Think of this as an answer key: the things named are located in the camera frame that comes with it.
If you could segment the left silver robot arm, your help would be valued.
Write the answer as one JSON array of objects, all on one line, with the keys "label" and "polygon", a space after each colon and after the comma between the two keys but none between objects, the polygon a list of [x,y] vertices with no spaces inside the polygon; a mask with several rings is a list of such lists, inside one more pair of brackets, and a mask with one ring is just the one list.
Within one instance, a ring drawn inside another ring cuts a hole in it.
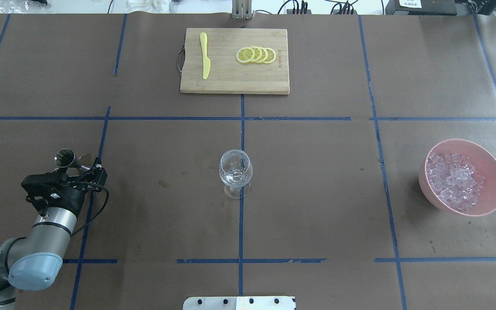
[{"label": "left silver robot arm", "polygon": [[110,193],[102,160],[91,166],[55,159],[57,168],[28,175],[21,183],[38,215],[27,237],[0,243],[0,310],[15,308],[16,290],[41,291],[56,280],[88,192]]}]

